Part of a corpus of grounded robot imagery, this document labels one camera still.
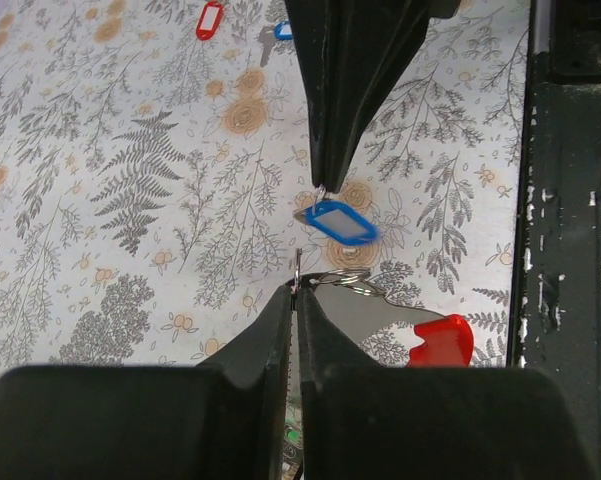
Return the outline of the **red key tag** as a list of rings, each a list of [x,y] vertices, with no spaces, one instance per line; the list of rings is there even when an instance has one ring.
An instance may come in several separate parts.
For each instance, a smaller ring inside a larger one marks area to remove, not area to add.
[[[199,40],[208,41],[213,38],[222,20],[223,12],[224,7],[219,1],[205,3],[195,29]]]

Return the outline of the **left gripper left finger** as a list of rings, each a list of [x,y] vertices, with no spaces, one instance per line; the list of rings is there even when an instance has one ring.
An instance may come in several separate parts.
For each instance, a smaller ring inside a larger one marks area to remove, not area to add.
[[[292,293],[193,367],[39,365],[0,377],[0,479],[277,479]]]

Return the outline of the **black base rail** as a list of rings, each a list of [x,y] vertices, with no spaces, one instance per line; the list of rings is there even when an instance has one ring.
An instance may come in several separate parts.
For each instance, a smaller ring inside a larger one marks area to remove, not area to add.
[[[510,364],[561,389],[601,476],[601,1],[529,20]]]

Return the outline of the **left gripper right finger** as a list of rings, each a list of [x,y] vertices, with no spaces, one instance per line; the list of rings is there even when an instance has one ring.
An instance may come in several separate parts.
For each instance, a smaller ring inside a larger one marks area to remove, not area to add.
[[[594,479],[559,388],[519,368],[385,367],[297,299],[308,479]]]

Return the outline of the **blue key tag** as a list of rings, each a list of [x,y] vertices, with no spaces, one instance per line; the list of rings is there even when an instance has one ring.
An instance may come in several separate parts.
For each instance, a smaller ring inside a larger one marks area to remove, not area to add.
[[[261,68],[269,63],[272,53],[289,54],[294,51],[293,35],[289,21],[264,26],[257,40],[262,47]]]
[[[350,247],[375,243],[379,239],[376,226],[346,203],[321,200],[294,212],[294,218],[336,242]]]

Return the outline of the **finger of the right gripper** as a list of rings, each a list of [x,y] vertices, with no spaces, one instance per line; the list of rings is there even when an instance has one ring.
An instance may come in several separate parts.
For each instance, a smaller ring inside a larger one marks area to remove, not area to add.
[[[336,188],[337,172],[327,142],[330,120],[327,102],[329,2],[290,0],[285,6],[307,100],[312,182],[318,188]]]
[[[431,19],[457,1],[330,1],[327,191],[340,191],[365,129],[423,44]]]

